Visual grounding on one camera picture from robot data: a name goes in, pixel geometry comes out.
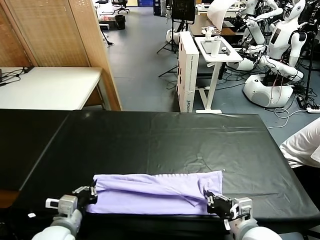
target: black chair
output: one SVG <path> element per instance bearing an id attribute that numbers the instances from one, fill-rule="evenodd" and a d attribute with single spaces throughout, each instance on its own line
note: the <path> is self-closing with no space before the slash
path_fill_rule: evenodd
<path id="1" fill-rule="evenodd" d="M 120 11 L 125 11 L 128 14 L 130 12 L 130 9 L 127 8 L 128 0 L 112 0 L 111 2 L 115 7 L 120 7 L 114 10 L 113 13 L 118 12 L 119 14 Z"/>

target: floor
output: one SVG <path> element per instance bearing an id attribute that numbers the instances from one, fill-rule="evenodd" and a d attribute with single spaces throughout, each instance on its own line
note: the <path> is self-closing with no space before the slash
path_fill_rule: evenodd
<path id="1" fill-rule="evenodd" d="M 171 28 L 171 22 L 167 23 L 164 17 L 154 16 L 151 7 L 132 7 L 130 13 L 124 15 L 126 28 L 107 32 L 109 41 L 114 43 L 114 46 L 108 48 L 108 57 L 123 110 L 178 111 L 174 83 L 176 76 L 171 73 L 158 78 L 158 75 L 177 63 L 177 57 L 166 50 L 156 54 L 157 50 L 166 43 L 166 32 Z M 212 68 L 206 67 L 202 56 L 199 60 L 198 72 L 212 73 Z M 209 81 L 209 79 L 199 79 L 197 84 L 208 86 Z M 224 80 L 221 80 L 217 88 L 244 83 L 244 80 L 223 82 Z M 320 92 L 320 72 L 312 72 L 310 86 L 316 93 Z M 258 114 L 267 127 L 281 126 L 286 122 L 285 119 L 275 116 L 273 112 L 250 103 L 244 96 L 242 88 L 243 85 L 217 90 L 214 94 L 212 109 L 221 109 L 224 114 Z M 292 101 L 293 96 L 288 101 L 288 106 Z M 193 107 L 194 111 L 197 109 L 203 109 L 199 94 L 195 96 Z M 297 110 L 299 108 L 294 100 L 289 112 L 293 113 Z M 285 127 L 269 131 L 279 145 L 318 117 L 317 114 L 299 112 L 289 118 Z"/>

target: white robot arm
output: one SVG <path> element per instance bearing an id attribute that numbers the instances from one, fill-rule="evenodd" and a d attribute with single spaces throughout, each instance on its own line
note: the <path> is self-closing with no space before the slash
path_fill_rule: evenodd
<path id="1" fill-rule="evenodd" d="M 258 23 L 283 13 L 283 9 L 279 8 L 274 0 L 263 0 L 263 2 L 273 10 L 257 17 L 249 16 L 245 21 L 248 28 L 245 30 L 243 37 L 250 33 L 257 44 L 263 44 L 265 42 L 265 37 L 263 36 Z"/>
<path id="2" fill-rule="evenodd" d="M 231 200 L 223 195 L 205 191 L 207 211 L 217 214 L 224 221 L 225 229 L 234 240 L 282 240 L 269 228 L 258 226 L 253 218 L 252 199 L 248 197 Z"/>
<path id="3" fill-rule="evenodd" d="M 37 233 L 32 240 L 75 240 L 87 205 L 98 201 L 96 183 L 77 188 L 72 192 L 74 195 L 48 198 L 45 207 L 57 209 L 60 216 L 54 217 L 51 226 Z"/>
<path id="4" fill-rule="evenodd" d="M 254 20 L 257 22 L 261 22 L 262 20 L 272 18 L 274 16 L 280 15 L 284 12 L 284 10 L 276 4 L 274 0 L 263 0 L 270 8 L 272 8 L 272 11 L 263 13 L 259 16 L 257 16 Z"/>
<path id="5" fill-rule="evenodd" d="M 304 77 L 304 74 L 299 70 L 295 69 L 293 66 L 286 65 L 277 60 L 273 60 L 268 56 L 261 56 L 259 60 L 260 66 L 268 66 L 270 70 L 276 74 L 281 74 L 282 76 L 290 79 L 291 81 L 297 82 Z"/>
<path id="6" fill-rule="evenodd" d="M 245 8 L 242 9 L 238 15 L 239 16 L 244 16 L 244 15 L 254 15 L 255 14 L 255 10 L 256 10 L 256 6 L 258 4 L 258 0 L 247 0 L 245 2 Z"/>
<path id="7" fill-rule="evenodd" d="M 305 32 L 295 32 L 291 36 L 291 52 L 289 57 L 289 66 L 294 67 L 300 57 L 301 48 L 307 40 Z"/>

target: black table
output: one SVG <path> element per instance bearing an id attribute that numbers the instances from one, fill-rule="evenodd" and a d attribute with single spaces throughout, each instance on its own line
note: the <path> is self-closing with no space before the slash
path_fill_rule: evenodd
<path id="1" fill-rule="evenodd" d="M 0 109 L 0 190 L 23 186 L 69 113 Z"/>
<path id="2" fill-rule="evenodd" d="M 74 111 L 12 206 L 13 225 L 25 234 L 36 223 L 49 223 L 48 213 L 55 212 L 44 209 L 46 198 L 60 198 L 94 174 L 215 170 L 223 170 L 224 195 L 252 198 L 261 226 L 285 233 L 319 224 L 318 209 L 258 115 Z M 29 219 L 30 211 L 37 217 Z M 111 230 L 212 236 L 223 225 L 211 216 L 88 214 L 81 239 Z"/>

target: lavender cloth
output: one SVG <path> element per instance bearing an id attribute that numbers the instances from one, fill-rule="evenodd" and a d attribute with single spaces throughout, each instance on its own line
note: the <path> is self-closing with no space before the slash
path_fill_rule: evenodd
<path id="1" fill-rule="evenodd" d="M 93 177 L 98 214 L 207 215 L 204 190 L 222 194 L 222 171 L 189 174 L 128 174 Z"/>

